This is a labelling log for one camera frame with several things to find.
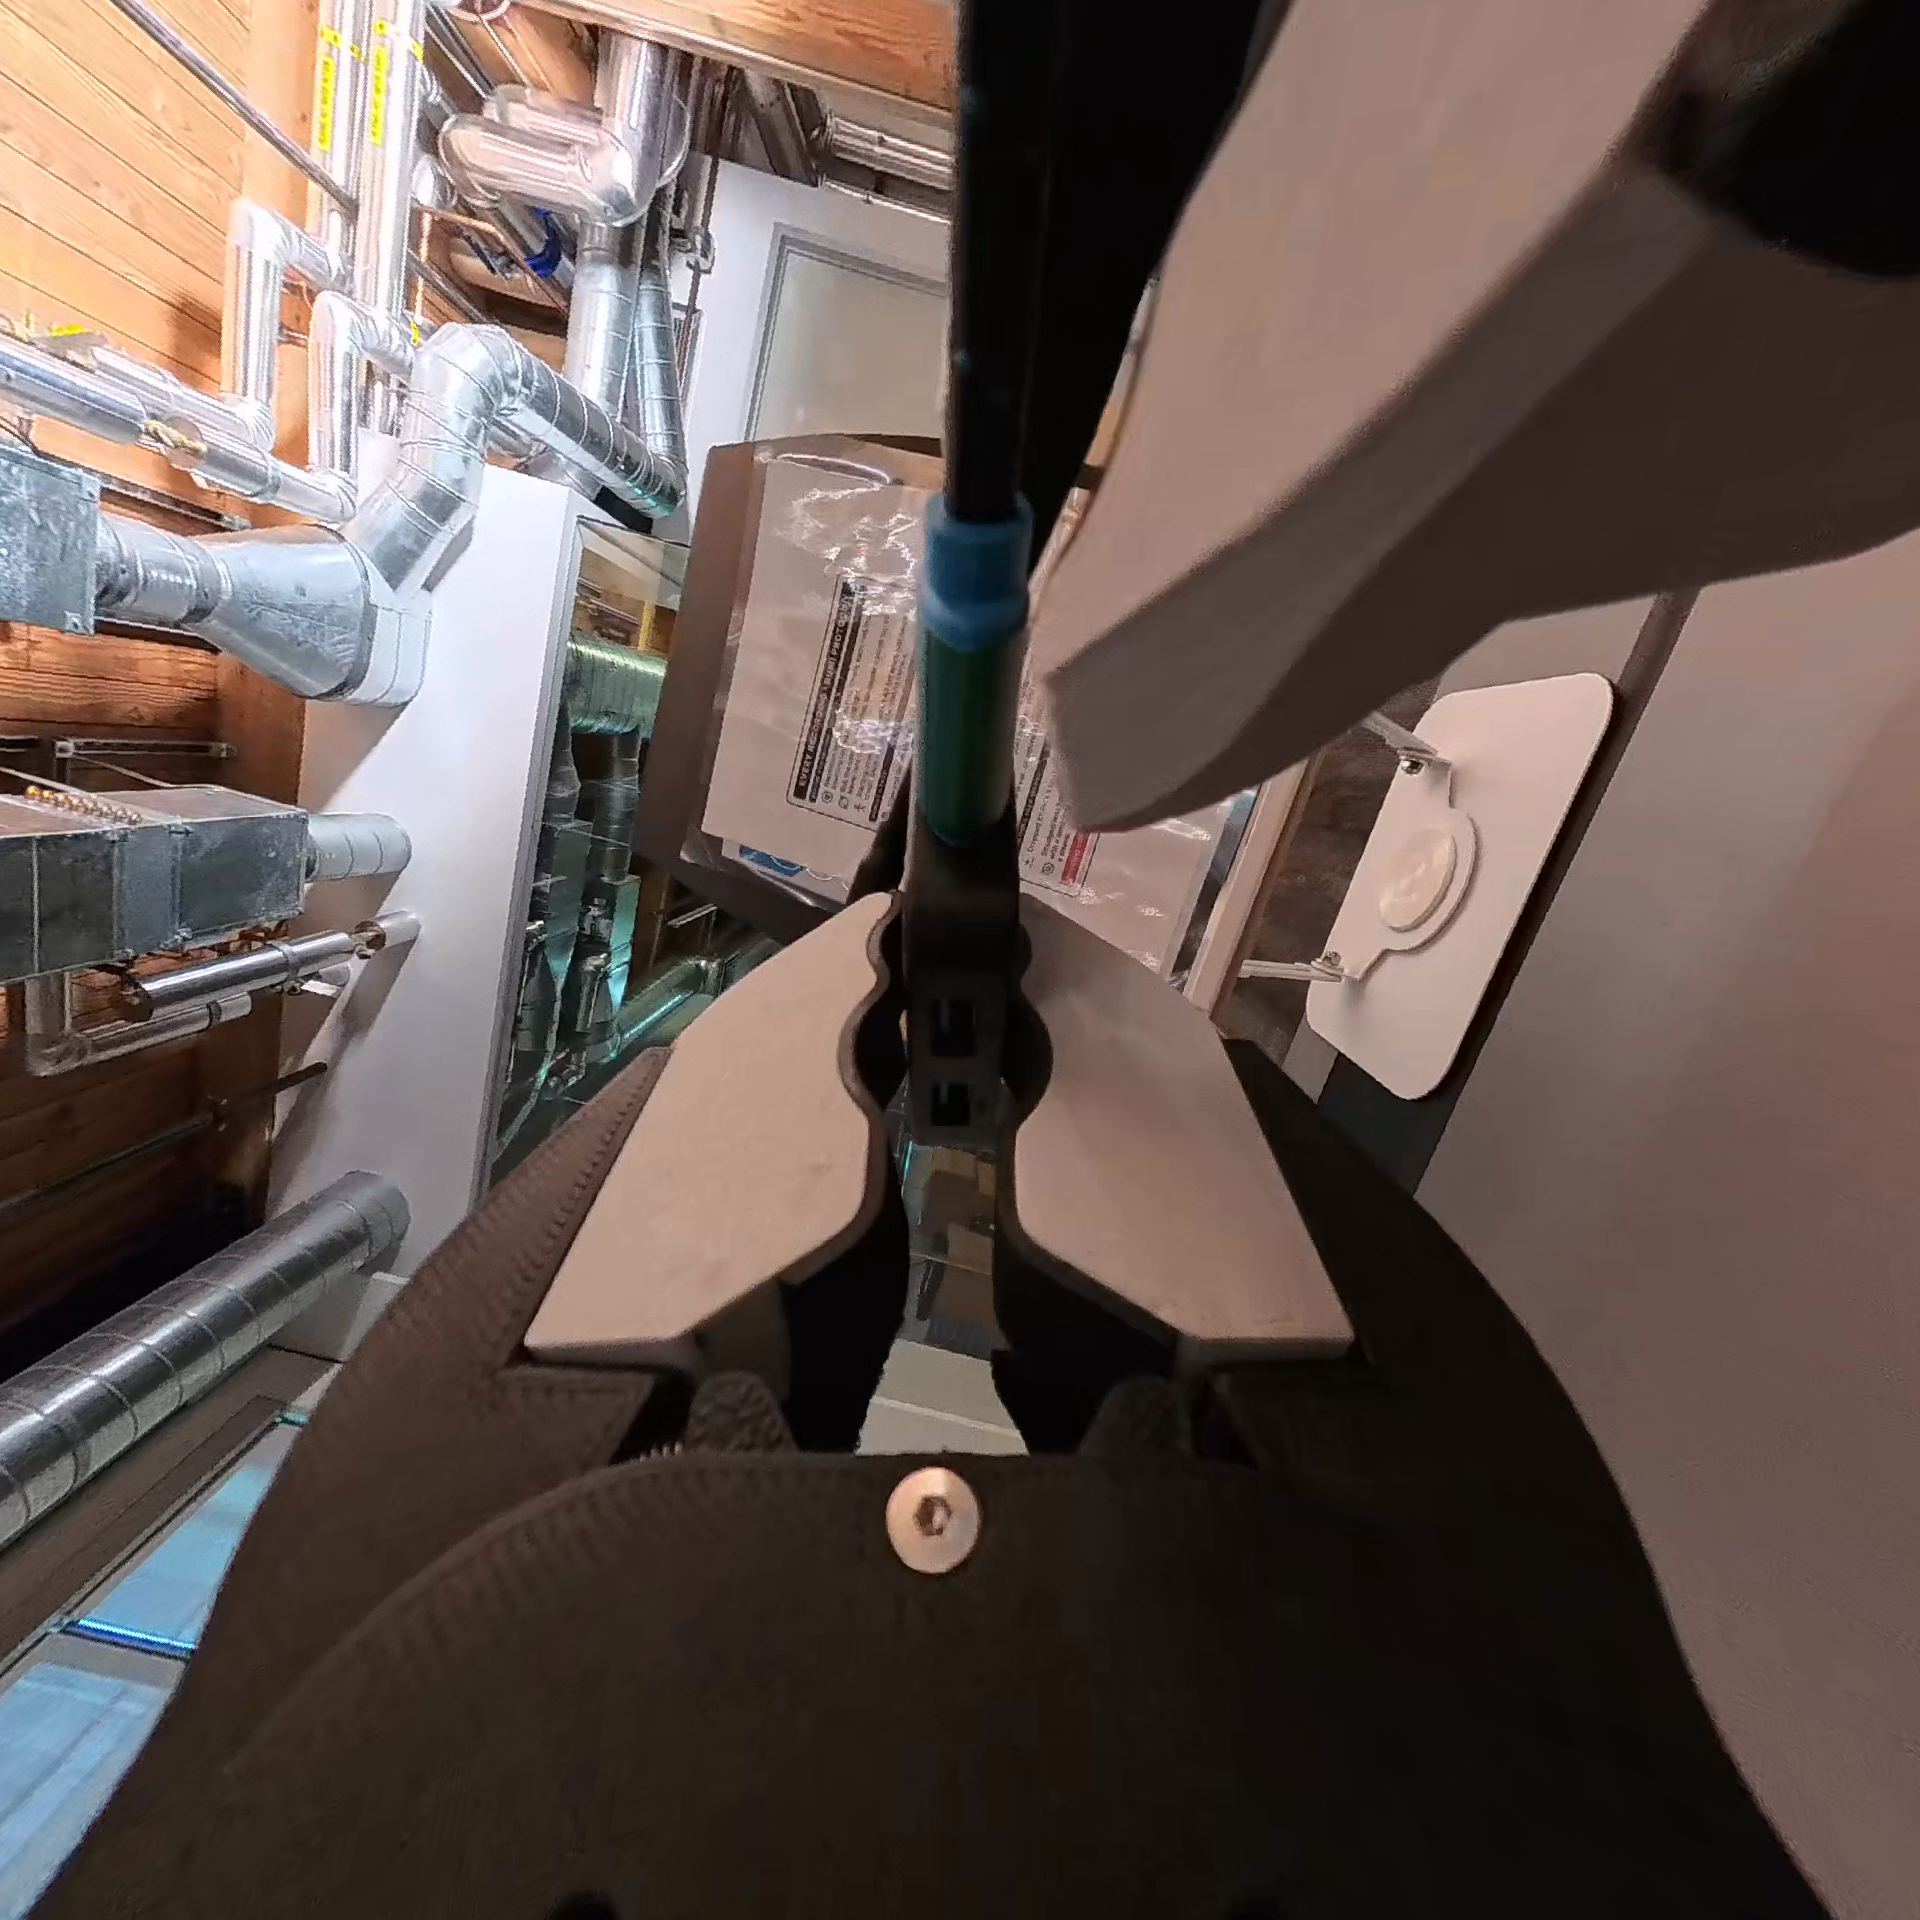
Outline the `dark brown panel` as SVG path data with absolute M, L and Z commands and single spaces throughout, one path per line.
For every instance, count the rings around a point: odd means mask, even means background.
M 775 456 L 788 455 L 815 466 L 875 468 L 887 484 L 907 478 L 915 462 L 940 478 L 941 444 L 897 434 L 806 434 L 727 444 L 704 466 L 673 650 L 639 773 L 633 848 L 697 898 L 783 941 L 813 930 L 832 904 L 727 858 L 704 830 L 704 806 L 728 679 L 732 618 L 752 583 L 763 475 Z

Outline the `white sign stand base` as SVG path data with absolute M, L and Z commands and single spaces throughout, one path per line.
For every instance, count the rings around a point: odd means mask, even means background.
M 1389 1094 L 1449 1074 L 1616 712 L 1593 671 L 1464 688 L 1413 730 L 1308 989 L 1312 1032 Z

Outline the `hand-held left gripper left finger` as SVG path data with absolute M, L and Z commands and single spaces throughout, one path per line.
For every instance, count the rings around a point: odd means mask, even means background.
M 669 1048 L 523 1335 L 532 1359 L 788 1368 L 783 1296 L 880 1215 L 854 1040 L 897 911 L 869 895 L 749 972 Z

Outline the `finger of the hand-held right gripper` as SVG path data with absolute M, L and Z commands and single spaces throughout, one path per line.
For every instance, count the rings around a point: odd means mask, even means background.
M 1768 247 L 1644 150 L 1710 6 L 1289 10 L 1040 591 L 1078 826 L 1283 773 L 1511 620 L 1915 528 L 1915 278 Z

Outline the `silver ventilation ducts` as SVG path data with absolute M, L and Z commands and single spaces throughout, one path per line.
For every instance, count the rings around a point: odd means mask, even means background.
M 143 447 L 198 490 L 294 526 L 176 535 L 102 508 L 105 479 L 29 439 L 5 445 L 5 624 L 91 635 L 99 620 L 200 640 L 310 704 L 406 706 L 424 674 L 433 580 L 477 517 L 491 453 L 534 455 L 584 499 L 644 520 L 687 490 L 665 239 L 687 130 L 673 55 L 613 38 L 598 106 L 501 86 L 441 120 L 456 199 L 567 210 L 582 237 L 636 237 L 637 261 L 581 255 L 568 378 L 487 322 L 404 310 L 431 86 L 430 4 L 319 4 L 303 224 L 230 205 L 223 389 L 198 390 L 84 326 L 5 317 L 5 428 L 49 419 Z M 223 954 L 124 987 L 128 1016 L 76 1028 L 73 979 L 124 973 L 287 920 L 317 880 L 396 874 L 389 821 L 302 816 L 222 788 L 128 797 L 54 778 L 5 796 L 5 989 L 29 991 L 27 1071 L 54 1077 L 245 1020 L 347 956 L 413 936 L 404 918 L 297 947 Z

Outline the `large spiral metal duct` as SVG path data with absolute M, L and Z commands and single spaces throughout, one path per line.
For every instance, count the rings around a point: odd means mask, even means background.
M 3 1383 L 3 1546 L 193 1406 L 337 1283 L 397 1253 L 412 1208 L 353 1171 Z

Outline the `glass partition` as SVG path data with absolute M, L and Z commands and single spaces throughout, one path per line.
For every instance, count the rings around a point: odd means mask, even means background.
M 683 541 L 582 530 L 489 1184 L 526 1163 L 636 1053 L 672 1043 L 788 943 L 697 898 L 633 848 L 685 568 Z

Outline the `light wooden rounded board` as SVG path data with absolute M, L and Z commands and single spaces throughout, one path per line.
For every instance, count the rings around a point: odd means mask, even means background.
M 1184 995 L 1208 1020 L 1228 1005 L 1252 947 L 1280 871 L 1292 853 L 1319 775 L 1323 751 L 1313 751 L 1259 784 L 1238 838 L 1213 895 L 1200 943 L 1187 972 Z

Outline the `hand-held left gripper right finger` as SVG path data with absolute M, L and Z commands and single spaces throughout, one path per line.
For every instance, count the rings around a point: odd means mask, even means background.
M 1353 1324 L 1212 1020 L 1033 895 L 1011 1005 L 1005 1231 L 1174 1354 L 1347 1354 Z

